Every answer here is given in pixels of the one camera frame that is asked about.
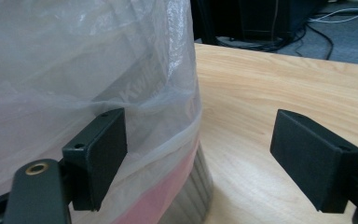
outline wooden table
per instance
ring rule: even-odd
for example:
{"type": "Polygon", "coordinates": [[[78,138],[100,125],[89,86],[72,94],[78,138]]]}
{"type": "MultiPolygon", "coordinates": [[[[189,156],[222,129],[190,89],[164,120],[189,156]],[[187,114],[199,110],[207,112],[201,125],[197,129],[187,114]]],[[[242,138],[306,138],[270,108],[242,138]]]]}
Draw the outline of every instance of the wooden table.
{"type": "Polygon", "coordinates": [[[358,146],[358,65],[196,45],[212,223],[351,223],[317,212],[269,153],[278,108],[358,146]]]}

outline black clamp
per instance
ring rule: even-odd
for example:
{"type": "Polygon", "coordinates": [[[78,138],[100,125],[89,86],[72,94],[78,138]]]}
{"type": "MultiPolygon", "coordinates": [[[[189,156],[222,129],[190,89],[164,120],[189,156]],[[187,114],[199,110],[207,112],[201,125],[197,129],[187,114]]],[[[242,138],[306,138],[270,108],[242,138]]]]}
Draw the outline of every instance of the black clamp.
{"type": "Polygon", "coordinates": [[[68,206],[98,211],[127,154],[124,109],[101,114],[62,149],[63,158],[33,161],[0,196],[0,223],[71,223],[68,206]]]}
{"type": "Polygon", "coordinates": [[[303,115],[279,110],[270,152],[318,211],[344,213],[357,208],[358,147],[303,115]]]}

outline gray carpet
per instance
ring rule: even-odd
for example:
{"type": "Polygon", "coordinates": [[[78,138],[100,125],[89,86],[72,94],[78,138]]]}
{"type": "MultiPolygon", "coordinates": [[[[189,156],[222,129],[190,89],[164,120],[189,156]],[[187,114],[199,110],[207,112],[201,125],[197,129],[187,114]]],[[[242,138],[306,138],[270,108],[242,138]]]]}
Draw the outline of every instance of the gray carpet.
{"type": "MultiPolygon", "coordinates": [[[[329,3],[321,12],[333,12],[342,8],[358,8],[358,2],[329,3]]],[[[352,16],[335,16],[330,21],[346,20],[352,16]]],[[[309,25],[330,37],[334,43],[330,60],[344,63],[358,63],[358,18],[342,23],[309,22],[309,25]]],[[[306,35],[277,53],[303,56],[314,59],[324,59],[329,51],[328,42],[307,28],[306,35]]]]}

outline black cable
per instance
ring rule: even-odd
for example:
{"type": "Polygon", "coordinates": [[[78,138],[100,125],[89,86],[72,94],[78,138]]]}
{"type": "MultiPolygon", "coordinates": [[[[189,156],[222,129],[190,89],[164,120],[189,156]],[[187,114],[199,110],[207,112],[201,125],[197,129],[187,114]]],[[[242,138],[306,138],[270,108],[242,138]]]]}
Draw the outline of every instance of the black cable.
{"type": "Polygon", "coordinates": [[[330,39],[330,37],[328,37],[327,35],[325,35],[324,33],[316,30],[315,28],[311,27],[309,24],[307,24],[307,27],[309,27],[313,32],[315,32],[316,34],[322,36],[325,40],[327,40],[327,42],[330,44],[330,50],[328,51],[325,59],[326,60],[330,60],[330,56],[331,53],[333,52],[333,48],[334,48],[334,43],[333,40],[330,39]]]}
{"type": "Polygon", "coordinates": [[[248,45],[231,45],[224,41],[217,39],[217,43],[220,46],[234,48],[234,49],[249,49],[249,50],[257,50],[257,51],[265,51],[265,52],[273,52],[278,49],[283,48],[291,43],[291,38],[283,38],[276,40],[274,42],[268,42],[265,44],[255,44],[255,43],[248,43],[248,45]]]}
{"type": "Polygon", "coordinates": [[[299,29],[299,30],[296,32],[295,39],[293,40],[293,42],[292,42],[291,44],[294,44],[294,43],[296,43],[298,40],[301,40],[301,39],[305,36],[306,33],[307,33],[307,27],[306,27],[306,25],[304,24],[304,25],[301,27],[301,29],[299,29]],[[301,36],[298,36],[297,33],[300,32],[300,31],[302,31],[302,34],[301,34],[301,36]]]}
{"type": "Polygon", "coordinates": [[[300,39],[300,45],[295,49],[295,53],[298,55],[298,56],[300,56],[300,57],[304,57],[303,55],[302,55],[302,53],[300,53],[298,50],[299,49],[301,49],[301,47],[303,46],[303,44],[304,44],[304,41],[302,41],[302,39],[300,39]]]}

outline clear plastic wrap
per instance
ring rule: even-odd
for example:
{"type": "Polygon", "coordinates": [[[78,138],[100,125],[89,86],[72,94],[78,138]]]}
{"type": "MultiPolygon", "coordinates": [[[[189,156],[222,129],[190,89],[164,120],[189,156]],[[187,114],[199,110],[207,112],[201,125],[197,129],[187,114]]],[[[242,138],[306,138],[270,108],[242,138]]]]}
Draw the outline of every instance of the clear plastic wrap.
{"type": "Polygon", "coordinates": [[[200,125],[188,1],[0,1],[0,195],[23,164],[59,160],[117,107],[129,153],[101,211],[75,223],[126,223],[134,208],[155,223],[185,183],[200,125]],[[147,196],[156,188],[163,204],[147,196]]]}

